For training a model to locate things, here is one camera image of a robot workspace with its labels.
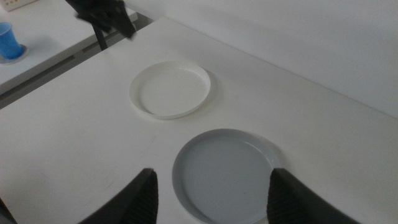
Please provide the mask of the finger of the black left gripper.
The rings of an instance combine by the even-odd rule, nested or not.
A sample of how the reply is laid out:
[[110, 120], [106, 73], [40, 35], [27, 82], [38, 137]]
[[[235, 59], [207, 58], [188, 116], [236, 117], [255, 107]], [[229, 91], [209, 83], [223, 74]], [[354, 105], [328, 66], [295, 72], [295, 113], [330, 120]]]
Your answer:
[[95, 36], [97, 38], [99, 47], [101, 49], [101, 51], [104, 51], [108, 48], [108, 45], [106, 43], [106, 39], [104, 37], [103, 31], [99, 28], [97, 28], [96, 26], [93, 26], [93, 30], [95, 32]]
[[126, 12], [110, 11], [107, 16], [109, 17], [108, 24], [119, 31], [125, 38], [132, 39], [135, 36], [136, 29]]

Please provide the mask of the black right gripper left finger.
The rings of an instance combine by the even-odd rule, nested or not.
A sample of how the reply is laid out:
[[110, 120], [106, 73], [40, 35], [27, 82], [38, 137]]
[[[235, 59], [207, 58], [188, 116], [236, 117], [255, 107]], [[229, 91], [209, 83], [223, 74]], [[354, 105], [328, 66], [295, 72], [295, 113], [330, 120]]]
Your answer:
[[109, 202], [85, 218], [92, 224], [155, 224], [159, 207], [159, 186], [154, 169], [143, 169]]

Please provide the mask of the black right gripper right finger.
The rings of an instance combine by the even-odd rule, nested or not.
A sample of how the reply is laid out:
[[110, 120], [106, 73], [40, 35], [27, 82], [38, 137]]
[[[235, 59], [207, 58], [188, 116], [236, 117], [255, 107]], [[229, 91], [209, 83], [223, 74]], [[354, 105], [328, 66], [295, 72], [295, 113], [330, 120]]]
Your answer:
[[267, 198], [269, 223], [334, 224], [357, 221], [319, 197], [288, 170], [271, 172]]

